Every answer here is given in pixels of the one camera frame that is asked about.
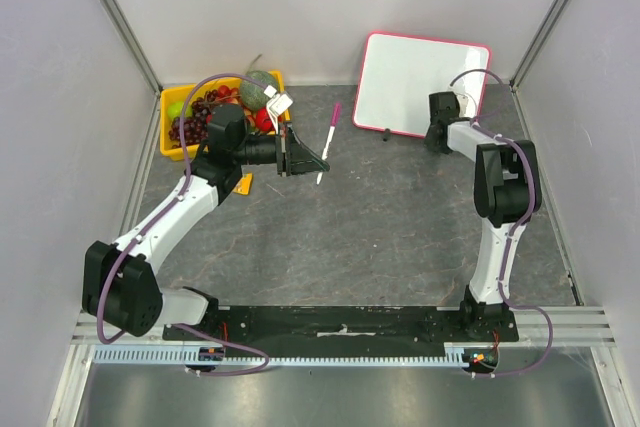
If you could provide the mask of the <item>white pink marker pen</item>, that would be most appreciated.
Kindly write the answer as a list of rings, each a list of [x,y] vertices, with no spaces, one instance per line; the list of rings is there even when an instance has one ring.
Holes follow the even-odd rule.
[[[342,105],[341,105],[340,102],[337,102],[334,105],[334,108],[333,108],[332,117],[331,117],[331,121],[330,121],[330,126],[329,126],[329,130],[328,130],[327,138],[326,138],[326,141],[325,141],[324,149],[323,149],[323,152],[322,152],[322,159],[324,161],[326,161],[327,158],[328,158],[329,148],[330,148],[331,142],[333,140],[337,124],[339,122],[339,118],[340,118],[340,115],[341,115],[341,110],[342,110]]]

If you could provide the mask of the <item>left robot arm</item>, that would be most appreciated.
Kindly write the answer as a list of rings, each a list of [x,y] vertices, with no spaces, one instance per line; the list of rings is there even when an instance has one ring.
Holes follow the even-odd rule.
[[[186,234],[232,193],[245,165],[274,165],[283,177],[330,169],[290,123],[274,135],[252,135],[240,106],[215,108],[207,137],[174,190],[131,231],[111,243],[96,241],[86,251],[82,308],[95,316],[101,342],[124,334],[141,337],[157,325],[184,324],[198,340],[216,335],[220,318],[209,310],[212,297],[187,287],[162,289],[156,275]],[[107,336],[107,325],[118,335]]]

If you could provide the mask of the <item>pink framed whiteboard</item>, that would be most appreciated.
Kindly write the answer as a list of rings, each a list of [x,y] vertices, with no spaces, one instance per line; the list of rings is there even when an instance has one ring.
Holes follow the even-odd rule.
[[[365,44],[353,124],[373,131],[423,137],[429,96],[466,95],[461,114],[481,106],[492,52],[485,45],[414,35],[371,33]]]

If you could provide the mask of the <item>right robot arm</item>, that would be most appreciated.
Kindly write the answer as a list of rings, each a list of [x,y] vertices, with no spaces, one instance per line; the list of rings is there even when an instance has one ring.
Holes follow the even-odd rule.
[[[449,336],[515,342],[509,279],[520,237],[541,205],[535,145],[505,139],[464,117],[452,91],[429,96],[424,142],[431,152],[456,152],[473,162],[473,200],[482,225],[474,274],[459,309],[445,315],[452,328]]]

